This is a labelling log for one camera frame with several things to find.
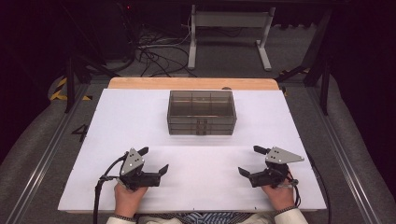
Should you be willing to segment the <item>smoked clear plastic drawer cabinet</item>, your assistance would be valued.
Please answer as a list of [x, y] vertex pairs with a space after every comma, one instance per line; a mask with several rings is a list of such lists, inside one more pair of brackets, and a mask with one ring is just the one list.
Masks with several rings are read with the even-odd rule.
[[231, 91], [170, 91], [167, 123], [170, 118], [235, 118]]

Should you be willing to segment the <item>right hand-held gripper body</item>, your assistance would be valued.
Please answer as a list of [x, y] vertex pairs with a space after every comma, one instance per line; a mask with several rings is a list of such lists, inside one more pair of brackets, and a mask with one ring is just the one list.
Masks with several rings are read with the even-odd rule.
[[304, 157], [280, 147], [270, 148], [270, 152], [264, 156], [266, 168], [248, 177], [253, 188], [261, 186], [276, 188], [288, 178], [289, 163], [304, 161]]

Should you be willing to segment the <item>person's left hand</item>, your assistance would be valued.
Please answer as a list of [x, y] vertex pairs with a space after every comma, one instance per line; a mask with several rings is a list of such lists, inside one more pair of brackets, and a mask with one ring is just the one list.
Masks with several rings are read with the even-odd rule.
[[114, 188], [116, 202], [114, 214], [132, 218], [148, 189], [148, 187], [143, 187], [137, 190], [130, 190], [121, 184], [117, 184]]

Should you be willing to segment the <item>white metal desk frame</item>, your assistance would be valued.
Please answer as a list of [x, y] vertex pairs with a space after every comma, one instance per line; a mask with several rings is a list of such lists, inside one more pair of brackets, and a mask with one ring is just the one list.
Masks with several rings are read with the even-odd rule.
[[269, 35], [270, 27], [275, 16], [276, 9], [270, 7], [264, 12], [218, 12], [198, 11], [196, 5], [191, 7], [190, 18], [190, 51], [188, 68], [194, 69], [197, 52], [197, 27], [238, 27], [238, 28], [262, 28], [262, 38], [256, 41], [256, 47], [260, 54], [265, 71], [271, 71], [265, 44]]

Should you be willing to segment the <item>striped blue shirt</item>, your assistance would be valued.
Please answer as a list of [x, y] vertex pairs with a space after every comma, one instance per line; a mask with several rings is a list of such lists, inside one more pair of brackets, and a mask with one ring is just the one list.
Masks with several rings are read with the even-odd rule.
[[137, 224], [276, 224], [267, 213], [214, 212], [136, 215]]

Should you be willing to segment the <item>person's right hand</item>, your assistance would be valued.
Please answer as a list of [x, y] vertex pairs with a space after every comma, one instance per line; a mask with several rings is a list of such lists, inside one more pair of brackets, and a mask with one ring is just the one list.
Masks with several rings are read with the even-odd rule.
[[262, 190], [268, 196], [271, 205], [277, 212], [293, 208], [293, 188], [290, 185], [280, 185], [277, 188], [271, 186], [262, 186]]

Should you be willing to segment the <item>aluminium floor rail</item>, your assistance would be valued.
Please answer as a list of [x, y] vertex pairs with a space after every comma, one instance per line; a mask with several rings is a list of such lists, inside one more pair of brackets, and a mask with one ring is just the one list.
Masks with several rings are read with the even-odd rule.
[[306, 89], [313, 105], [317, 111], [318, 117], [324, 126], [325, 132], [330, 138], [333, 154], [340, 166], [340, 169], [346, 179], [348, 187], [354, 197], [357, 206], [360, 209], [361, 215], [365, 224], [382, 224], [379, 216], [376, 214], [372, 204], [370, 203], [365, 190], [362, 187], [362, 183], [358, 178], [353, 166], [347, 157], [345, 149], [332, 126], [331, 120], [322, 111], [319, 104], [319, 99], [316, 91], [313, 88]]
[[43, 152], [43, 155], [41, 156], [38, 165], [35, 167], [34, 171], [30, 175], [29, 180], [25, 185], [20, 198], [16, 202], [5, 224], [21, 223], [21, 220], [24, 214], [26, 213], [28, 206], [35, 197], [35, 194], [43, 178], [45, 177], [46, 172], [48, 171], [54, 156], [56, 155], [60, 147], [60, 143], [64, 136], [65, 130], [70, 120], [73, 118], [75, 111], [77, 110], [78, 105], [80, 104], [80, 101], [87, 92], [88, 88], [89, 88], [88, 84], [81, 84], [78, 87], [75, 102], [71, 105], [67, 113], [63, 113], [62, 119], [59, 122], [56, 130], [54, 131], [49, 141], [49, 144], [47, 145], [45, 151]]

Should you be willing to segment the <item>yellow black hazard tape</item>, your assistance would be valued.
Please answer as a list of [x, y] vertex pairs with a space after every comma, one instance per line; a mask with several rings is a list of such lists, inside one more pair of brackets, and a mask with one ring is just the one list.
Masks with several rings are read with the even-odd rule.
[[65, 84], [67, 83], [67, 78], [63, 77], [60, 82], [58, 83], [57, 87], [54, 90], [54, 93], [51, 95], [50, 99], [53, 100], [67, 100], [67, 96], [62, 94], [62, 89], [64, 88]]

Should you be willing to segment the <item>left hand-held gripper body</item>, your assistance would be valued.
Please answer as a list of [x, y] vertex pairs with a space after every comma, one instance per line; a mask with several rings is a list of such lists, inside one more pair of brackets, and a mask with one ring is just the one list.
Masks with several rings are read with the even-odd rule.
[[127, 189], [137, 190], [141, 187], [159, 187], [161, 175], [159, 173], [145, 173], [143, 156], [131, 148], [120, 168], [120, 182]]

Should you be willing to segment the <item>black metal stand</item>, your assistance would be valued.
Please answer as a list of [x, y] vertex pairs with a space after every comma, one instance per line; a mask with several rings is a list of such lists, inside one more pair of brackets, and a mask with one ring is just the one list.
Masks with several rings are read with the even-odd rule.
[[328, 115], [327, 107], [331, 64], [330, 56], [324, 47], [323, 39], [325, 38], [331, 16], [332, 10], [327, 9], [318, 24], [318, 28], [308, 46], [302, 63], [290, 71], [284, 70], [282, 74], [276, 78], [276, 82], [280, 83], [308, 69], [303, 83], [306, 87], [314, 87], [318, 81], [321, 80], [319, 106], [325, 116]]
[[75, 77], [78, 78], [79, 82], [82, 84], [88, 84], [91, 81], [91, 74], [86, 68], [89, 65], [99, 72], [104, 73], [108, 77], [116, 77], [117, 74], [109, 69], [105, 68], [103, 65], [96, 62], [93, 58], [83, 54], [82, 52], [73, 51], [66, 61], [65, 77], [66, 77], [66, 87], [67, 87], [67, 104], [65, 113], [69, 113], [74, 106], [77, 99], [75, 92]]

